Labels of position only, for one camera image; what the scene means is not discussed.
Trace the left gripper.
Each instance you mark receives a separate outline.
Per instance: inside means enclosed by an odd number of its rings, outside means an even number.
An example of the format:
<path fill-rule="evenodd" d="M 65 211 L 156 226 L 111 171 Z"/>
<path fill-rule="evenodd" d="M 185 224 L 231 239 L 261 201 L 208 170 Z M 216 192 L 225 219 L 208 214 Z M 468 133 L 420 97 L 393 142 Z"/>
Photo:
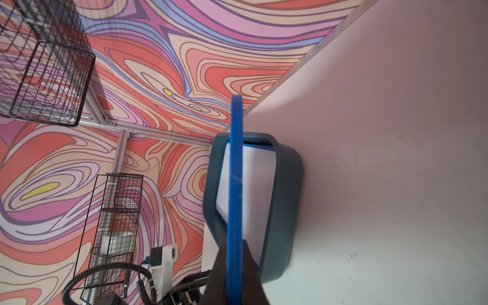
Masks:
<path fill-rule="evenodd" d="M 158 304 L 163 305 L 192 305 L 198 304 L 203 294 L 200 289 L 208 282 L 210 270 L 190 274 L 170 289 Z"/>

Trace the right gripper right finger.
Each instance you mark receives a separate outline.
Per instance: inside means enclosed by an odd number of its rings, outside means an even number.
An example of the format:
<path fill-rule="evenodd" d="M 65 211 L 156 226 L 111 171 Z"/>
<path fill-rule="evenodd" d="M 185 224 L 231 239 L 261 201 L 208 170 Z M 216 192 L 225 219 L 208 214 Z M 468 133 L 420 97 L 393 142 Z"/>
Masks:
<path fill-rule="evenodd" d="M 242 305 L 269 305 L 257 272 L 248 243 L 243 241 L 243 280 L 241 286 Z"/>

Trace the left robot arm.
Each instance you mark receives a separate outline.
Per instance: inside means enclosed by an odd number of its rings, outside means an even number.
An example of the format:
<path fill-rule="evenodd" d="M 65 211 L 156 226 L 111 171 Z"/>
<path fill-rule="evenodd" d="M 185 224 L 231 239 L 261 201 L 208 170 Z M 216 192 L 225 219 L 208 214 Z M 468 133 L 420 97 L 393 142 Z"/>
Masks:
<path fill-rule="evenodd" d="M 123 294 L 126 291 L 125 281 L 119 280 L 120 276 L 129 276 L 132 272 L 136 273 L 138 278 L 136 288 L 143 304 L 197 304 L 203 294 L 200 287 L 206 286 L 210 271 L 204 271 L 191 274 L 185 277 L 175 287 L 171 287 L 167 292 L 158 297 L 156 282 L 150 270 L 143 268 L 142 264 L 132 263 L 109 263 L 90 268 L 76 275 L 64 288 L 62 292 L 63 304 L 75 304 L 71 297 L 71 291 L 74 287 L 86 280 L 91 282 L 96 275 L 101 275 L 101 282 L 88 284 L 86 290 L 94 289 L 94 295 L 89 297 L 86 304 L 125 304 Z"/>

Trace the teal plastic storage box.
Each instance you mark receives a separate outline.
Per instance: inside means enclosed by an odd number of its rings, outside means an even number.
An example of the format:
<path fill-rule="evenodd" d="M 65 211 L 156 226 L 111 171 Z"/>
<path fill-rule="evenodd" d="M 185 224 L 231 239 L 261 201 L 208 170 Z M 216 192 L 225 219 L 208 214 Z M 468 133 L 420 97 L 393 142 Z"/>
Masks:
<path fill-rule="evenodd" d="M 301 198 L 304 165 L 299 153 L 266 133 L 246 132 L 244 144 L 271 146 L 276 152 L 276 172 L 268 216 L 264 247 L 257 272 L 262 283 L 279 279 L 288 265 Z M 203 197 L 203 215 L 213 240 L 222 245 L 227 240 L 227 224 L 217 218 L 214 204 L 224 156 L 224 146 L 230 143 L 228 133 L 213 140 L 210 163 Z"/>

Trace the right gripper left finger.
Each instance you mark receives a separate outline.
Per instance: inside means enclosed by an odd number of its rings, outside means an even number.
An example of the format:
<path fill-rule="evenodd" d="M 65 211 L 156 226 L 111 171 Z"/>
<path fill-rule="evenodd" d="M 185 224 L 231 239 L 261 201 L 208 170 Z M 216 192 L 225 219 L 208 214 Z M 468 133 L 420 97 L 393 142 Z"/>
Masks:
<path fill-rule="evenodd" d="M 207 285 L 200 305 L 226 305 L 226 269 L 227 269 L 227 244 L 220 246 L 213 268 L 210 271 Z"/>

